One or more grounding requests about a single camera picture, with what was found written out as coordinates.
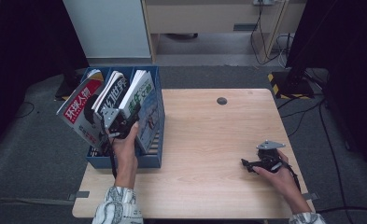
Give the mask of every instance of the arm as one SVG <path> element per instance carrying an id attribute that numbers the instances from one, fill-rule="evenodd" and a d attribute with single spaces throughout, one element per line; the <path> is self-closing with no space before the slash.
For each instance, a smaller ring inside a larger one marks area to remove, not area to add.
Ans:
<path id="1" fill-rule="evenodd" d="M 134 181 L 137 158 L 134 140 L 138 132 L 136 123 L 125 139 L 110 139 L 118 167 L 114 186 L 109 188 L 105 201 L 96 209 L 92 224 L 96 223 L 143 223 L 142 213 L 136 205 Z"/>
<path id="2" fill-rule="evenodd" d="M 279 150 L 278 153 L 283 161 L 288 162 L 288 157 Z M 284 197 L 293 214 L 289 223 L 326 223 L 321 215 L 312 212 L 302 193 L 297 188 L 293 176 L 286 167 L 281 167 L 278 172 L 274 174 L 261 167 L 253 167 L 253 170 L 268 179 Z"/>

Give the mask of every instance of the sleeve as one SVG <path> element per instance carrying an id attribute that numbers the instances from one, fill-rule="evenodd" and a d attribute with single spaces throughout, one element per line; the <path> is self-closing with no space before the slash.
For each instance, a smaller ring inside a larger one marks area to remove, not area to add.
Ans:
<path id="1" fill-rule="evenodd" d="M 289 219 L 289 224 L 326 224 L 323 216 L 317 213 L 300 213 Z"/>
<path id="2" fill-rule="evenodd" d="M 99 204 L 92 220 L 92 224 L 98 223 L 143 224 L 142 212 L 136 205 L 134 190 L 121 187 L 109 188 L 105 201 Z"/>

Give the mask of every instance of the light wood tabletop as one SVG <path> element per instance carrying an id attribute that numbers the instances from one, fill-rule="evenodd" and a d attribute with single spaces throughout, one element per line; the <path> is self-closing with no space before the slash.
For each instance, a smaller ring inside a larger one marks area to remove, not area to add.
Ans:
<path id="1" fill-rule="evenodd" d="M 241 159 L 258 161 L 265 140 L 280 148 L 307 192 L 273 95 L 266 89 L 162 90 L 165 127 L 162 167 L 139 169 L 134 190 L 144 218 L 287 218 L 285 203 L 268 181 Z M 218 104 L 218 98 L 227 104 Z M 90 164 L 75 217 L 93 217 L 114 183 L 110 170 Z"/>

